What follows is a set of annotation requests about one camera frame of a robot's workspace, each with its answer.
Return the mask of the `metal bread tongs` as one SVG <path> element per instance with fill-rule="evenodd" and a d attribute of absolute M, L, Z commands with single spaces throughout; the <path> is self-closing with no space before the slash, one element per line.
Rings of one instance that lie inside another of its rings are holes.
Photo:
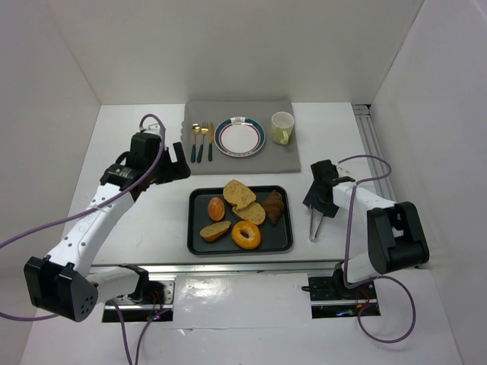
<path fill-rule="evenodd" d="M 315 208 L 310 208 L 309 241 L 315 242 L 323 223 L 323 213 Z"/>

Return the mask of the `brown chocolate croissant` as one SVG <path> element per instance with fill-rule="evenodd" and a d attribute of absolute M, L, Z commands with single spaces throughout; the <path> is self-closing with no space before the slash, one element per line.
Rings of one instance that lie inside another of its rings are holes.
<path fill-rule="evenodd" d="M 282 195 L 276 190 L 273 190 L 262 203 L 262 207 L 266 212 L 267 218 L 273 225 L 276 225 L 285 208 Z"/>

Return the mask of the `orange round bun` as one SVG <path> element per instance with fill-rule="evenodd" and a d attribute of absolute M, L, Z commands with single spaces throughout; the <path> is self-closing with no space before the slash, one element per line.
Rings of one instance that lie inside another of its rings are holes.
<path fill-rule="evenodd" d="M 224 202 L 219 197 L 213 197 L 208 203 L 208 215 L 215 221 L 221 221 L 225 215 Z"/>

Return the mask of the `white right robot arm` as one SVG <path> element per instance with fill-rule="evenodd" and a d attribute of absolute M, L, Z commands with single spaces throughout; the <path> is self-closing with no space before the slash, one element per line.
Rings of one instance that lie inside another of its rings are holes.
<path fill-rule="evenodd" d="M 345 253 L 350 253 L 352 222 L 355 217 L 366 226 L 367 250 L 336 265 L 329 287 L 342 298 L 366 288 L 374 279 L 391 272 L 425 264 L 430 252 L 416 206 L 394 202 L 359 186 L 359 181 L 339 172 L 331 160 L 310 166 L 313 182 L 303 204 L 310 218 L 334 218 L 347 210 Z"/>

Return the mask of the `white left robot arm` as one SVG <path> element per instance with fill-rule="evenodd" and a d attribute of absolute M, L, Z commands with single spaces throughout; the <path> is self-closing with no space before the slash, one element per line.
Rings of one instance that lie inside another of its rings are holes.
<path fill-rule="evenodd" d="M 154 285 L 143 268 L 121 264 L 91 274 L 95 256 L 120 218 L 152 184 L 186 179 L 191 171 L 181 143 L 171 160 L 160 135 L 138 132 L 130 149 L 110 165 L 83 216 L 43 258 L 31 257 L 24 276 L 31 303 L 75 322 L 85 320 L 98 303 L 127 296 L 140 303 Z"/>

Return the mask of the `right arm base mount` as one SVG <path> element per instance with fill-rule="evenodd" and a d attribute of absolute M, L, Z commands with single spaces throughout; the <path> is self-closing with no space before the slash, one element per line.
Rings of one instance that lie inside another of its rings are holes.
<path fill-rule="evenodd" d="M 308 278 L 308 284 L 301 290 L 309 294 L 313 319 L 380 316 L 377 292 L 372 283 L 348 289 L 342 279 L 341 271 L 327 276 Z"/>

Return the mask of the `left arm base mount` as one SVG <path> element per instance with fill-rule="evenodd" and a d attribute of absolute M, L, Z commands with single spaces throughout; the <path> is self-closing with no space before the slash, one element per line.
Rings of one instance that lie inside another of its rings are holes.
<path fill-rule="evenodd" d="M 149 271 L 124 264 L 102 273 L 103 284 L 115 297 L 104 303 L 104 322 L 171 322 L 175 280 L 155 280 Z"/>

